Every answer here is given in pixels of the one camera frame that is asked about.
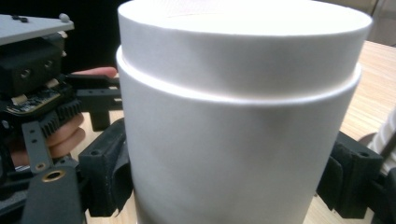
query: gear teeth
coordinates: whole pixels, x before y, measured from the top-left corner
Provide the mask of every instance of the gear teeth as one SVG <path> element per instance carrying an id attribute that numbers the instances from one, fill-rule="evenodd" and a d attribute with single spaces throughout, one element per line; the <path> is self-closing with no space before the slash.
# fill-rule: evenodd
<path id="1" fill-rule="evenodd" d="M 75 99 L 69 103 L 58 106 L 56 109 L 59 120 L 67 120 L 81 113 L 81 101 Z"/>
<path id="2" fill-rule="evenodd" d="M 46 117 L 40 120 L 40 127 L 44 137 L 49 137 L 61 127 L 58 115 L 55 112 L 50 112 Z"/>

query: wooden surface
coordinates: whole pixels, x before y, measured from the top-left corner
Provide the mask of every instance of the wooden surface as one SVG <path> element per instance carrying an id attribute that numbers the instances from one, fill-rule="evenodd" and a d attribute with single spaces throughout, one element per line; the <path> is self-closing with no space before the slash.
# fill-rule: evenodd
<path id="1" fill-rule="evenodd" d="M 366 42 L 359 63 L 362 66 L 361 83 L 341 127 L 342 132 L 356 140 L 368 133 L 377 132 L 389 112 L 396 106 L 396 48 Z M 86 114 L 84 116 L 86 120 L 82 127 L 87 137 L 74 150 L 74 155 L 77 155 L 99 134 L 92 131 L 89 116 Z M 111 114 L 112 120 L 122 116 L 122 112 Z M 372 216 L 373 213 L 368 211 L 366 219 L 342 219 L 336 213 L 329 211 L 319 197 L 314 197 L 304 224 L 362 224 L 370 223 Z M 135 224 L 134 200 L 131 198 L 125 204 L 125 208 L 113 217 L 87 217 L 88 224 Z"/>

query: gray metal panel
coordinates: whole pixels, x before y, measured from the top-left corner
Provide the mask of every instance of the gray metal panel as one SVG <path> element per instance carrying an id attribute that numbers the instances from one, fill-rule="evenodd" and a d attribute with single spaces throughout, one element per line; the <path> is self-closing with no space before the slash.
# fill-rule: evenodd
<path id="1" fill-rule="evenodd" d="M 62 20 L 38 17 L 24 18 L 27 18 L 28 22 L 13 20 L 10 15 L 0 14 L 0 46 L 74 29 L 74 23 L 68 20 L 66 15 L 63 15 Z"/>

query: white plastic container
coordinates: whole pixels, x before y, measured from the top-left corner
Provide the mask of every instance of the white plastic container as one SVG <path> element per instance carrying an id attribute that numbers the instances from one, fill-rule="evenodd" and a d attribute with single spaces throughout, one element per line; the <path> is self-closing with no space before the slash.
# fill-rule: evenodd
<path id="1" fill-rule="evenodd" d="M 138 223 L 302 223 L 371 19 L 314 1 L 135 0 L 119 15 Z"/>

